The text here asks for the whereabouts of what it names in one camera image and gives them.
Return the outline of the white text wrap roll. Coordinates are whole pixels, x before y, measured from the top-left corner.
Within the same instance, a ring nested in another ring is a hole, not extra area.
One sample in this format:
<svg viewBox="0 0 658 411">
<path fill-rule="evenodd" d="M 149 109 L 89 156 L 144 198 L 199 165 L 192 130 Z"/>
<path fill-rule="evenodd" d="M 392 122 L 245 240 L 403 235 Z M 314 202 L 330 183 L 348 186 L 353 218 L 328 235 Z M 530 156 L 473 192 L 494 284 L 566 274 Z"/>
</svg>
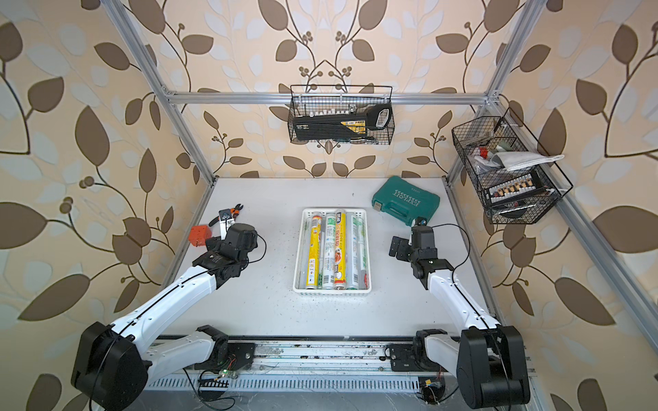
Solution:
<svg viewBox="0 0 658 411">
<path fill-rule="evenodd" d="M 347 288 L 359 289 L 359 242 L 358 242 L 358 216 L 354 213 L 348 214 L 348 277 Z"/>
</svg>

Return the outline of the green red-cap wrap roll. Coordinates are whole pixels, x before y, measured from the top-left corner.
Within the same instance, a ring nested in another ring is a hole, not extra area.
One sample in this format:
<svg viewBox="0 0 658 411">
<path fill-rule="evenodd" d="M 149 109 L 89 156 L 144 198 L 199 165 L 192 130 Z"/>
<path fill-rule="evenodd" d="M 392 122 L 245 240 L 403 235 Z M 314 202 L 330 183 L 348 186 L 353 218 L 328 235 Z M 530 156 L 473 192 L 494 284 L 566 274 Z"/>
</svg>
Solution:
<svg viewBox="0 0 658 411">
<path fill-rule="evenodd" d="M 305 217 L 303 221 L 303 229 L 300 238 L 300 253 L 299 253 L 299 267 L 298 267 L 299 279 L 297 281 L 297 285 L 299 289 L 306 288 L 307 265 L 308 265 L 308 237 L 309 237 L 308 225 L 309 225 L 308 218 Z"/>
</svg>

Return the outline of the white plastic perforated basket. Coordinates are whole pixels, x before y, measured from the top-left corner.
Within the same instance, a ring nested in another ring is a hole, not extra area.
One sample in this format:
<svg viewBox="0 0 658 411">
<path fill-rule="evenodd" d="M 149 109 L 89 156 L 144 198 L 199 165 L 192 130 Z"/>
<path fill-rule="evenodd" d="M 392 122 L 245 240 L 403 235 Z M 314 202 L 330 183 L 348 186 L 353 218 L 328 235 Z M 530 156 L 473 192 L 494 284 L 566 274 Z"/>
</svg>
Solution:
<svg viewBox="0 0 658 411">
<path fill-rule="evenodd" d="M 305 296 L 366 296 L 371 292 L 365 210 L 303 210 L 292 289 Z"/>
</svg>

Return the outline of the white green wrap roll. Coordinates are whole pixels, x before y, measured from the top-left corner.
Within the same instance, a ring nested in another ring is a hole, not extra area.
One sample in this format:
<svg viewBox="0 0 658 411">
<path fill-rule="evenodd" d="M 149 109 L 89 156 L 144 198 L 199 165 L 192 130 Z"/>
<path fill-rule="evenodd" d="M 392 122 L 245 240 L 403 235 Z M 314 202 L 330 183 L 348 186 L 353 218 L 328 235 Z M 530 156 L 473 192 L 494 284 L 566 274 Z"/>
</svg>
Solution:
<svg viewBox="0 0 658 411">
<path fill-rule="evenodd" d="M 359 267 L 360 281 L 363 286 L 363 289 L 368 289 L 368 255 L 366 253 L 366 236 L 365 236 L 364 222 L 362 217 L 360 217 L 357 220 L 357 234 L 358 234 L 358 248 L 359 248 L 358 267 Z"/>
</svg>

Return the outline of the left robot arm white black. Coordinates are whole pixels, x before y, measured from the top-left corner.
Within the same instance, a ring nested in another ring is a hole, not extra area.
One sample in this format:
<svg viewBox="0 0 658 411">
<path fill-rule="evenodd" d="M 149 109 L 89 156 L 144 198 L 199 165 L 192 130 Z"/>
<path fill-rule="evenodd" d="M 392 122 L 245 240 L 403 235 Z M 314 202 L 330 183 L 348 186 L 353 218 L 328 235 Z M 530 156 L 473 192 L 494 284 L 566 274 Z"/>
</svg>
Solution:
<svg viewBox="0 0 658 411">
<path fill-rule="evenodd" d="M 95 322 L 82 333 L 71 383 L 92 406 L 124 410 L 148 384 L 195 364 L 214 368 L 228 358 L 228 337 L 211 325 L 156 344 L 172 323 L 248 267 L 258 247 L 253 238 L 231 247 L 226 241 L 204 253 L 179 279 L 135 311 L 109 325 Z"/>
</svg>

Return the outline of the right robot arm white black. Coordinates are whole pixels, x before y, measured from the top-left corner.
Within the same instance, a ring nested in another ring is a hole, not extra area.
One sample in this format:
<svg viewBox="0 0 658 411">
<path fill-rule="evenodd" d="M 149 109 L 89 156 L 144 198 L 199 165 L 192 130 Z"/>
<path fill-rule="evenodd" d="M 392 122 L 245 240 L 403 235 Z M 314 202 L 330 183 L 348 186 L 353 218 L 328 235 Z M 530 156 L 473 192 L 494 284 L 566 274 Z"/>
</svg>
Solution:
<svg viewBox="0 0 658 411">
<path fill-rule="evenodd" d="M 419 331 L 420 360 L 435 363 L 457 379 L 471 409 L 527 404 L 531 387 L 524 340 L 517 328 L 503 326 L 481 308 L 441 259 L 434 232 L 422 227 L 407 240 L 394 236 L 389 255 L 411 265 L 413 276 L 447 310 L 455 332 Z"/>
</svg>

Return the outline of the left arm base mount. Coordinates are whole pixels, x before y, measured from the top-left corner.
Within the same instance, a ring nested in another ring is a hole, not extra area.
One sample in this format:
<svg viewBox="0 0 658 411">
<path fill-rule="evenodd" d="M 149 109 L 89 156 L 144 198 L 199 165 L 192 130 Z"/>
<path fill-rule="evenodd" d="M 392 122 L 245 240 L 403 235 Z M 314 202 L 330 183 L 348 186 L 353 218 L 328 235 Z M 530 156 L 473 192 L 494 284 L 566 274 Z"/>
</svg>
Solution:
<svg viewBox="0 0 658 411">
<path fill-rule="evenodd" d="M 218 349 L 214 349 L 208 360 L 188 366 L 188 369 L 194 371 L 249 369 L 255 359 L 255 348 L 256 344 L 252 342 L 225 342 Z"/>
</svg>

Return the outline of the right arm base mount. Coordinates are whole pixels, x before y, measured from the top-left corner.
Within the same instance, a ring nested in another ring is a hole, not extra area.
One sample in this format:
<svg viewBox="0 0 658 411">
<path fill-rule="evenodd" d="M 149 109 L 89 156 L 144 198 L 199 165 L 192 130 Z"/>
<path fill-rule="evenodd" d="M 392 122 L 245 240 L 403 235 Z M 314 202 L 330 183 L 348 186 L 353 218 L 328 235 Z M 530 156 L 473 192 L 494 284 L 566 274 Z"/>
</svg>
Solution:
<svg viewBox="0 0 658 411">
<path fill-rule="evenodd" d="M 392 371 L 397 373 L 447 372 L 439 363 L 431 361 L 425 347 L 419 344 L 388 344 L 385 353 L 390 359 Z"/>
</svg>

